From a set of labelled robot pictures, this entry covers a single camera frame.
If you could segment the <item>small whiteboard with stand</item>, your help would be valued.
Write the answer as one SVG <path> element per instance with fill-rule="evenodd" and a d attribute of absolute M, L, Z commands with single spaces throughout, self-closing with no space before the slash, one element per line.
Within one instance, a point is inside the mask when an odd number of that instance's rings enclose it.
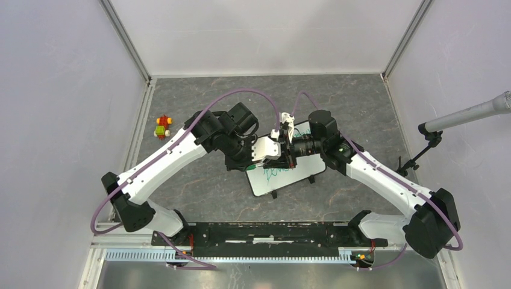
<path fill-rule="evenodd" d="M 276 191 L 288 185 L 307 179 L 315 182 L 315 176 L 324 172 L 326 165 L 319 154 L 298 157 L 295 167 L 264 168 L 257 163 L 245 172 L 252 194 L 260 197 L 266 194 L 276 195 Z"/>

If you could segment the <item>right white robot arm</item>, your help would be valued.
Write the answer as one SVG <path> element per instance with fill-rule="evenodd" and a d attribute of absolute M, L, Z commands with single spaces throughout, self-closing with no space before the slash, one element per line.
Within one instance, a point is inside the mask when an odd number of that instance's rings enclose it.
<path fill-rule="evenodd" d="M 455 199 L 448 190 L 430 190 L 386 167 L 345 137 L 329 111 L 313 111 L 308 123 L 310 133 L 295 138 L 294 116 L 280 116 L 281 153 L 287 166 L 296 167 L 299 158 L 318 155 L 327 167 L 369 187 L 400 212 L 399 216 L 362 213 L 348 229 L 352 244 L 363 246 L 372 238 L 394 239 L 429 259 L 442 249 L 464 248 Z"/>

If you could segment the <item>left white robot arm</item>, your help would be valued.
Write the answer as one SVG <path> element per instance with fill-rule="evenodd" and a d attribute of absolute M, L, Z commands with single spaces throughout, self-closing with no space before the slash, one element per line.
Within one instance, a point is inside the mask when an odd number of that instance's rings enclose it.
<path fill-rule="evenodd" d="M 252 164 L 251 143 L 259 121 L 242 103 L 229 111 L 197 112 L 163 147 L 136 167 L 116 175 L 107 172 L 101 182 L 126 232 L 143 228 L 166 235 L 174 245 L 189 239 L 189 229 L 177 210 L 150 201 L 150 195 L 179 170 L 211 151 L 220 150 L 228 170 Z"/>

